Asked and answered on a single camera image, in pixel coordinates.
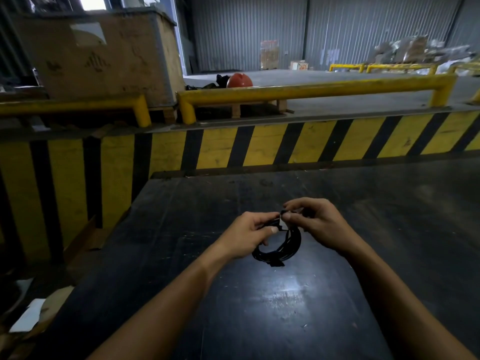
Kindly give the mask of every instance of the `finger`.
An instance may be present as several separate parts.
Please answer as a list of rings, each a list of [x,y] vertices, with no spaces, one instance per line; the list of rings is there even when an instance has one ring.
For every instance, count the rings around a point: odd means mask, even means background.
[[[322,207],[323,200],[318,198],[310,198],[310,197],[301,197],[296,199],[291,199],[288,202],[283,204],[285,210],[293,211],[299,208],[311,208],[314,211],[318,211]]]
[[[298,213],[287,212],[284,213],[282,219],[285,222],[300,226],[305,231],[311,231],[314,229],[314,225],[316,224],[315,219],[307,218],[302,216]]]
[[[265,224],[280,216],[280,212],[252,212],[253,223],[255,225]]]
[[[264,228],[261,228],[260,230],[256,230],[256,231],[252,232],[252,235],[255,237],[256,244],[258,245],[261,242],[267,241],[267,239],[270,236],[272,236],[273,234],[276,234],[278,231],[279,231],[279,229],[275,226],[265,226]]]

